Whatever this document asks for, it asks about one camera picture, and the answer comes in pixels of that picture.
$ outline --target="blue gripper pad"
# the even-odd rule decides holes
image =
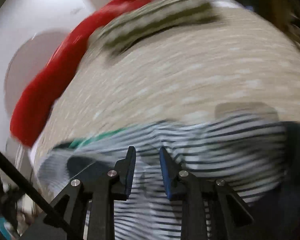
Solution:
[[[136,167],[136,149],[132,146],[129,147],[126,159],[129,161],[129,169],[126,177],[126,191],[125,194],[129,198],[132,190],[132,182],[134,169]]]
[[[169,177],[165,152],[166,152],[165,148],[161,147],[159,151],[159,158],[160,158],[160,166],[161,166],[164,190],[166,192],[167,199],[171,201],[173,197],[171,192],[172,179]]]

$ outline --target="dark fabric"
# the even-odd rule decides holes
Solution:
[[[282,184],[255,203],[252,215],[276,239],[300,239],[300,124],[284,122],[287,130],[287,174]]]
[[[76,179],[81,181],[95,180],[103,173],[109,171],[110,168],[110,166],[98,162],[95,159],[81,156],[72,156],[67,162],[69,176],[72,178],[77,175]]]

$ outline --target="metal screw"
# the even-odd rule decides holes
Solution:
[[[226,184],[226,181],[224,179],[217,179],[216,184],[218,186],[224,186]]]
[[[71,186],[76,187],[80,184],[80,180],[78,179],[74,179],[73,181],[71,181]]]
[[[188,171],[179,171],[179,175],[180,175],[180,177],[186,177],[189,175],[189,172]]]
[[[114,170],[108,171],[108,176],[109,177],[114,177],[115,175],[117,175],[117,172]]]

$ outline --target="laundry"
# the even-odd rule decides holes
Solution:
[[[285,170],[285,128],[280,122],[238,111],[211,123],[136,125],[106,136],[77,139],[54,147],[41,163],[38,179],[56,196],[91,163],[100,174],[137,151],[130,199],[115,202],[117,239],[179,239],[181,202],[166,199],[159,162],[164,146],[183,168],[197,177],[225,179],[252,205],[280,184]]]
[[[112,0],[83,20],[23,91],[11,117],[11,134],[23,145],[31,147],[44,128],[54,102],[75,76],[77,66],[87,50],[89,36],[96,28],[149,2],[151,0]]]
[[[120,54],[140,39],[175,26],[204,24],[216,18],[209,0],[162,0],[125,13],[89,38],[90,45]]]

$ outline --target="navy striped garment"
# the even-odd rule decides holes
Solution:
[[[113,167],[134,146],[137,160],[130,198],[115,202],[116,239],[180,239],[182,204],[166,199],[159,162],[162,146],[197,177],[225,179],[248,204],[275,188],[285,169],[283,126],[243,111],[209,124],[136,125],[89,141],[76,149],[51,150],[38,178],[56,195],[71,180],[69,159],[84,156]],[[206,217],[209,224],[209,211]]]

